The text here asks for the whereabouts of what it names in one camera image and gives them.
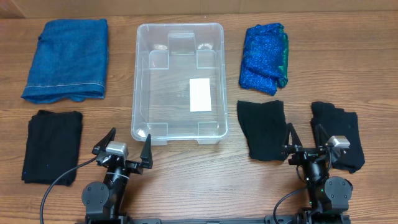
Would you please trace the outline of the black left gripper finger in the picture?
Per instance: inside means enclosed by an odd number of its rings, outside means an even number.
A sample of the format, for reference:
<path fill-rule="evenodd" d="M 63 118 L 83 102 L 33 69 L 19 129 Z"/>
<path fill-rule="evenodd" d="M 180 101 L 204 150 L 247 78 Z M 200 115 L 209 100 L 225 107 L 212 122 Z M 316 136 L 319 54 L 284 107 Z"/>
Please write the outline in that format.
<path fill-rule="evenodd" d="M 98 155 L 101 151 L 106 150 L 106 146 L 114 140 L 114 137 L 116 135 L 116 128 L 112 128 L 109 133 L 102 139 L 100 140 L 92 150 L 92 154 Z"/>
<path fill-rule="evenodd" d="M 144 147 L 141 151 L 141 166 L 145 169 L 152 169 L 153 166 L 153 158 L 152 158 L 152 150 L 151 150 L 151 135 L 148 134 Z"/>

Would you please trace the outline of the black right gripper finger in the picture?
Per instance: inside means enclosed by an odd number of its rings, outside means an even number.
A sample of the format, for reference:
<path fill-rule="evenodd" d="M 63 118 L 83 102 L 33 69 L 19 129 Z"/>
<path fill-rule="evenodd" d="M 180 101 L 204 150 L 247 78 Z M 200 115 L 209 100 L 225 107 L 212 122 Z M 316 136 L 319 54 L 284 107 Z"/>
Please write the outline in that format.
<path fill-rule="evenodd" d="M 287 136 L 282 146 L 283 153 L 296 153 L 302 148 L 302 143 L 292 123 L 287 124 Z"/>
<path fill-rule="evenodd" d="M 330 135 L 326 132 L 325 128 L 321 124 L 315 126 L 315 146 L 320 148 L 328 145 Z"/>

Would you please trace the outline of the blue green glitter cloth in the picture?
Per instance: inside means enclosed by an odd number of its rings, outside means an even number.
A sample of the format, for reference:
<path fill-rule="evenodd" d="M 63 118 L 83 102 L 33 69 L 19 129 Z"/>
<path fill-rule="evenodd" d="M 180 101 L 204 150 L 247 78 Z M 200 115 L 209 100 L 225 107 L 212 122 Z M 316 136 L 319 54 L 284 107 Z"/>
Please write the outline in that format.
<path fill-rule="evenodd" d="M 288 83 L 289 37 L 280 23 L 256 25 L 246 31 L 239 85 L 275 95 Z"/>

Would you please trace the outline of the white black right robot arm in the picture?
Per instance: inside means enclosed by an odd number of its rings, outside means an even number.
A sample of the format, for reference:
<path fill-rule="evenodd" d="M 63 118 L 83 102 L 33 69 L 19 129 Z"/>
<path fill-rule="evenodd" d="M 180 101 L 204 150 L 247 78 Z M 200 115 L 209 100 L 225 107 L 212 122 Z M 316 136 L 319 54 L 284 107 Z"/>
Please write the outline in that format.
<path fill-rule="evenodd" d="M 288 163 L 295 166 L 299 179 L 305 187 L 282 197 L 274 207 L 276 223 L 278 206 L 287 198 L 300 192 L 308 192 L 310 206 L 301 208 L 290 219 L 291 223 L 350 223 L 349 216 L 343 215 L 349 209 L 353 186 L 350 181 L 330 176 L 330 169 L 346 154 L 350 142 L 345 136 L 329 136 L 322 125 L 315 126 L 315 147 L 304 147 L 291 123 L 287 124 L 287 137 L 282 153 L 290 155 Z"/>

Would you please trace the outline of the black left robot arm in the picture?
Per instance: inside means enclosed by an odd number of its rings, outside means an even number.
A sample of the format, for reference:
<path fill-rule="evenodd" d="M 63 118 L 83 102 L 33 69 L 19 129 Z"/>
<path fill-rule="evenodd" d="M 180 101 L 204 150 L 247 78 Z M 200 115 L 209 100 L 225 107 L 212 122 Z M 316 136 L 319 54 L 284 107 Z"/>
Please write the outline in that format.
<path fill-rule="evenodd" d="M 131 223 L 131 218 L 121 211 L 121 205 L 131 174 L 143 173 L 153 166 L 151 136 L 146 138 L 141 151 L 141 161 L 130 161 L 127 145 L 116 142 L 116 129 L 100 140 L 92 150 L 99 166 L 107 168 L 102 182 L 88 184 L 82 192 L 86 208 L 86 223 Z"/>

